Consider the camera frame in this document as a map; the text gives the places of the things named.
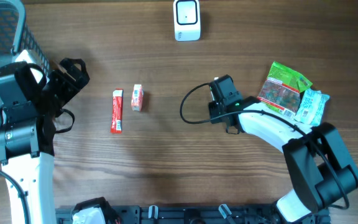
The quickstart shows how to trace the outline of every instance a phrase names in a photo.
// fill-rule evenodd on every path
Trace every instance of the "white smart plug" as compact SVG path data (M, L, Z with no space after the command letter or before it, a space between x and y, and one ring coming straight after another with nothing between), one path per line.
M201 37L200 2L198 0L175 0L173 22L177 41L198 40Z

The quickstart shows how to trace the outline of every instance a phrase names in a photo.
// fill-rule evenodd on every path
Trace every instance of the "wooden surface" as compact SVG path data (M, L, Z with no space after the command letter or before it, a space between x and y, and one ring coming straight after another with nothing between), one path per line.
M221 124L179 117L184 95L230 74L244 96L257 95L274 60L308 77L331 99L324 120L342 134L358 165L358 2L206 1L202 38L176 42L170 2L27 6L27 22L55 60L82 58L90 83L66 106L76 116L55 136L55 205L105 196L113 205L271 203L291 189L280 152L254 136L224 133ZM144 110L130 107L135 83ZM109 133L111 94L124 89L123 134ZM208 117L208 89L185 116ZM58 127L68 125L62 117ZM333 223L358 223L358 190ZM0 178L0 223L9 223Z

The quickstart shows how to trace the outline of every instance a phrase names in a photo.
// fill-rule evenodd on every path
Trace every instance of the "red wrapper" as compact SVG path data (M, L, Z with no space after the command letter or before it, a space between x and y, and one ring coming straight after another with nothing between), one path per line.
M112 93L112 120L110 132L113 134L122 133L122 92L122 89L116 89Z

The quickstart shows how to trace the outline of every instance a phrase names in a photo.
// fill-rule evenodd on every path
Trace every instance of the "snack package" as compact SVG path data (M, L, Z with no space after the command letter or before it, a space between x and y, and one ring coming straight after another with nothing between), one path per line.
M300 93L312 83L297 71L273 62L258 99L282 115L293 118L301 102Z
M132 92L131 107L134 111L142 110L143 103L143 88L141 84L135 84L134 91Z
M113 134L122 133L122 94L122 89L116 89L112 93L112 120L110 132Z
M306 90L294 120L312 126L320 125L328 100L329 95L322 94L321 91Z

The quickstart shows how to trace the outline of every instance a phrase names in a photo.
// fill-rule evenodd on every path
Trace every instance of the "gray mesh basket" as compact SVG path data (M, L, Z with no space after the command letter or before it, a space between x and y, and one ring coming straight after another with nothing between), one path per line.
M15 55L24 49L38 53L48 74L49 61L25 23L24 5L19 0L0 1L0 55Z

